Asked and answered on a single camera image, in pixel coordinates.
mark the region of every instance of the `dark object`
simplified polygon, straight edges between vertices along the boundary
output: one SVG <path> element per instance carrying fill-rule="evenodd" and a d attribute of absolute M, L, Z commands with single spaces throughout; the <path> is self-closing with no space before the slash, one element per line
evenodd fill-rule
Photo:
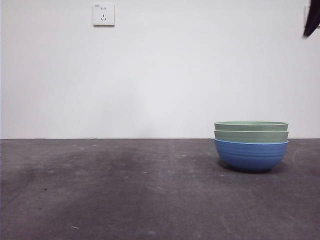
<path fill-rule="evenodd" d="M 289 141 L 256 174 L 212 139 L 1 140 L 1 240 L 318 240 L 320 139 Z"/>
<path fill-rule="evenodd" d="M 303 36 L 309 37 L 320 25 L 320 0 L 311 0 Z"/>

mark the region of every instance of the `bowl rim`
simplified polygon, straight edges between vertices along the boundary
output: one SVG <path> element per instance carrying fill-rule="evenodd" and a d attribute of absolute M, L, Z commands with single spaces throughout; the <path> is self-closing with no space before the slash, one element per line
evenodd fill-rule
<path fill-rule="evenodd" d="M 281 144 L 287 144 L 289 143 L 289 141 L 285 141 L 285 142 L 238 142 L 238 141 L 224 141 L 224 140 L 219 140 L 216 138 L 213 138 L 213 140 L 217 141 L 217 142 L 222 142 L 222 143 L 230 143 L 230 144 L 244 144 L 244 145 L 281 145 Z"/>
<path fill-rule="evenodd" d="M 259 125 L 253 125 L 253 124 L 241 124 L 241 123 L 268 123 L 268 124 L 259 124 Z M 216 121 L 214 123 L 219 125 L 227 125 L 227 126 L 283 126 L 283 125 L 289 125 L 287 122 L 282 121 Z"/>
<path fill-rule="evenodd" d="M 214 130 L 214 132 L 227 132 L 227 133 L 289 133 L 289 131 L 229 131 L 229 130 Z"/>

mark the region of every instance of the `white wall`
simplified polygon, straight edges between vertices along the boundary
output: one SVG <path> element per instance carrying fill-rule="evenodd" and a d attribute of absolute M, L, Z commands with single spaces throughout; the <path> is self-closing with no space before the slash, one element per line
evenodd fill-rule
<path fill-rule="evenodd" d="M 212 138 L 289 122 L 320 138 L 320 29 L 307 0 L 1 1 L 1 138 Z"/>

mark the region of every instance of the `electrical outlet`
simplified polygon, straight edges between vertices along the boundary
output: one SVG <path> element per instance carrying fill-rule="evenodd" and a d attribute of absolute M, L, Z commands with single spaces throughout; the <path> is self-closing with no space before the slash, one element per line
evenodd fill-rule
<path fill-rule="evenodd" d="M 115 5 L 111 3 L 96 4 L 92 7 L 92 23 L 94 27 L 115 25 Z"/>

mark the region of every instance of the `stacked bowls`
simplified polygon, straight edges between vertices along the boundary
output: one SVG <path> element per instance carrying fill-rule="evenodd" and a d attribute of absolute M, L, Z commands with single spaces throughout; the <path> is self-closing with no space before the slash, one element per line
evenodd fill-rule
<path fill-rule="evenodd" d="M 214 124 L 219 156 L 234 168 L 265 171 L 277 165 L 288 146 L 288 123 L 222 121 Z"/>

